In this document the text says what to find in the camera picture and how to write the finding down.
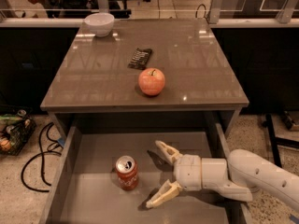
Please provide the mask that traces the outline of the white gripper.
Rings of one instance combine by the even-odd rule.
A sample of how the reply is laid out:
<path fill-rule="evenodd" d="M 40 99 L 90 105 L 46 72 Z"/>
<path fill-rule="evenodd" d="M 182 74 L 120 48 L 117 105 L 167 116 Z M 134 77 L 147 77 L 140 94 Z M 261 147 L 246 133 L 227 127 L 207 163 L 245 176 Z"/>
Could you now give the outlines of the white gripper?
<path fill-rule="evenodd" d="M 222 192 L 224 186 L 229 183 L 225 159 L 182 156 L 177 149 L 160 140 L 156 140 L 155 145 L 162 151 L 168 163 L 174 164 L 174 177 L 177 181 L 171 182 L 167 179 L 158 192 L 146 202 L 148 209 L 176 198 L 182 192 L 182 188 L 187 191 L 212 189 Z"/>

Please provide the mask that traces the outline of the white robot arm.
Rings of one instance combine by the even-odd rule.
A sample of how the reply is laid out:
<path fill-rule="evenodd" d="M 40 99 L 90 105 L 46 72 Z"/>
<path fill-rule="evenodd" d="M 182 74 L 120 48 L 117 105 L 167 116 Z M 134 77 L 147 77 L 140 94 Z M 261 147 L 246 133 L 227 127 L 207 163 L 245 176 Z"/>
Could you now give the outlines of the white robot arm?
<path fill-rule="evenodd" d="M 155 208 L 177 197 L 183 190 L 208 189 L 228 199 L 251 202 L 262 189 L 299 211 L 299 176 L 252 152 L 236 149 L 226 159 L 202 158 L 182 154 L 159 140 L 155 145 L 174 167 L 175 180 L 164 182 L 146 202 L 148 208 Z"/>

